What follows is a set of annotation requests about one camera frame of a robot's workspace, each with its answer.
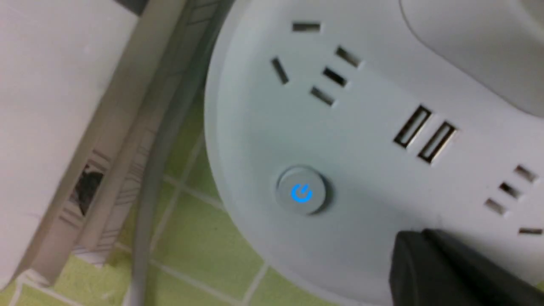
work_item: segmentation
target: socket slot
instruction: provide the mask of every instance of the socket slot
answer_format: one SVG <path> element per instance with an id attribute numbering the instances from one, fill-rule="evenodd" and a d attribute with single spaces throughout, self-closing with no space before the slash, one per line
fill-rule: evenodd
<path id="1" fill-rule="evenodd" d="M 342 46 L 338 46 L 338 48 L 336 49 L 335 54 L 338 57 L 340 57 L 341 59 L 348 62 L 348 64 L 350 64 L 351 66 L 353 66 L 355 68 L 358 68 L 362 63 L 362 60 L 358 56 L 356 56 L 353 53 L 347 51 Z"/>
<path id="2" fill-rule="evenodd" d="M 329 67 L 325 67 L 325 70 L 323 70 L 323 75 L 341 87 L 345 87 L 348 84 L 348 80 L 345 77 L 332 71 Z"/>
<path id="3" fill-rule="evenodd" d="M 525 179 L 526 181 L 530 183 L 534 183 L 539 179 L 538 175 L 531 172 L 530 170 L 528 170 L 522 165 L 518 165 L 516 169 L 514 169 L 514 173 L 519 175 L 521 178 Z"/>
<path id="4" fill-rule="evenodd" d="M 516 200 L 519 200 L 519 198 L 523 195 L 523 193 L 516 188 L 512 187 L 506 182 L 503 182 L 500 184 L 499 189 L 504 191 L 509 196 L 513 197 Z"/>
<path id="5" fill-rule="evenodd" d="M 277 57 L 272 59 L 272 67 L 274 67 L 274 70 L 276 71 L 276 74 L 278 78 L 280 79 L 280 82 L 285 85 L 289 83 L 289 77 L 287 76 L 287 73 L 285 72 L 285 69 L 283 68 L 283 65 L 280 62 L 280 59 Z"/>
<path id="6" fill-rule="evenodd" d="M 400 129 L 393 141 L 405 149 L 408 148 L 414 139 L 416 139 L 431 115 L 432 113 L 430 110 L 420 105 Z"/>
<path id="7" fill-rule="evenodd" d="M 448 143 L 451 142 L 456 132 L 457 129 L 453 125 L 444 122 L 423 147 L 421 152 L 419 152 L 419 158 L 432 164 L 440 153 L 444 151 Z"/>
<path id="8" fill-rule="evenodd" d="M 506 217 L 508 215 L 508 209 L 506 209 L 506 207 L 504 207 L 503 205 L 497 203 L 493 199 L 487 199 L 487 201 L 485 201 L 484 205 L 487 208 L 491 209 L 492 211 L 498 213 L 502 217 Z"/>
<path id="9" fill-rule="evenodd" d="M 520 231 L 518 232 L 520 235 L 535 235 L 535 236 L 541 236 L 544 232 L 543 229 L 537 229 L 537 228 L 520 228 Z"/>
<path id="10" fill-rule="evenodd" d="M 319 22 L 293 22 L 293 32 L 310 32 L 319 33 L 321 31 L 321 23 Z"/>
<path id="11" fill-rule="evenodd" d="M 317 87 L 312 87 L 312 90 L 310 90 L 310 94 L 318 98 L 321 102 L 327 104 L 328 106 L 332 106 L 336 102 L 335 98 L 323 92 Z"/>

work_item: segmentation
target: usb port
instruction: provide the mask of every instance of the usb port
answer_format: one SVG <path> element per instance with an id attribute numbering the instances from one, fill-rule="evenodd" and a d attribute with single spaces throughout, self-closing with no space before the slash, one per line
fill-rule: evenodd
<path id="1" fill-rule="evenodd" d="M 431 111 L 423 106 L 419 106 L 417 110 L 408 119 L 403 128 L 394 139 L 394 142 L 408 148 L 408 146 L 416 139 L 416 136 L 421 131 L 421 128 L 425 125 L 427 120 L 431 117 Z"/>
<path id="2" fill-rule="evenodd" d="M 424 161 L 432 163 L 448 145 L 456 131 L 457 129 L 453 125 L 444 122 L 418 156 Z"/>

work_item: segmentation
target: power button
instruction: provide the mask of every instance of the power button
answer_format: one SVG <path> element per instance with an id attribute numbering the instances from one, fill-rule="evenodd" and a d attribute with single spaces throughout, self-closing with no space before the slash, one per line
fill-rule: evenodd
<path id="1" fill-rule="evenodd" d="M 309 215 L 325 202 L 325 183 L 321 175 L 310 167 L 292 167 L 278 180 L 276 197 L 287 210 Z"/>

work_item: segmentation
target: gray cable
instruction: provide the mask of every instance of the gray cable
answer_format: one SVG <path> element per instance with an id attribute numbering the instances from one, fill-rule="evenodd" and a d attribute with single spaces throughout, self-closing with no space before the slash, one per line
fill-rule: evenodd
<path id="1" fill-rule="evenodd" d="M 129 306 L 145 305 L 145 289 L 148 262 L 150 259 L 151 232 L 155 205 L 159 198 L 160 186 L 166 160 L 172 144 L 183 124 L 187 110 L 195 99 L 206 78 L 209 60 L 223 21 L 234 0 L 222 0 L 210 20 L 200 40 L 192 61 L 186 70 L 180 87 L 166 111 L 151 152 L 142 179 L 142 188 L 138 200 L 137 227 L 134 231 L 132 280 L 129 290 Z"/>

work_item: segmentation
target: white power strip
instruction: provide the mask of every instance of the white power strip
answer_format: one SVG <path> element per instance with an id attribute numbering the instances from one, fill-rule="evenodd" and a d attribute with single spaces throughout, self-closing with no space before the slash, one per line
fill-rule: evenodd
<path id="1" fill-rule="evenodd" d="M 411 6 L 417 18 L 407 22 L 405 2 L 432 10 Z M 544 279 L 544 120 L 517 108 L 532 112 L 516 103 L 516 75 L 465 73 L 458 66 L 475 59 L 449 59 L 422 43 L 449 50 L 432 32 L 440 24 L 432 13 L 446 2 L 239 0 L 217 42 L 206 142 L 225 207 L 267 261 L 331 301 L 392 304 L 401 230 L 444 229 L 523 280 Z M 448 3 L 464 5 L 448 22 L 463 21 L 473 3 L 509 21 L 523 16 L 507 2 Z M 497 19 L 500 27 L 478 20 L 468 29 L 489 30 L 479 36 L 488 54 L 512 37 L 537 45 L 541 62 L 527 73 L 541 83 L 542 44 L 518 26 L 523 17 Z M 418 37 L 413 23 L 432 35 Z M 489 87 L 510 84 L 492 91 L 471 75 Z M 325 182 L 325 200 L 317 211 L 289 209 L 316 204 L 312 172 Z"/>

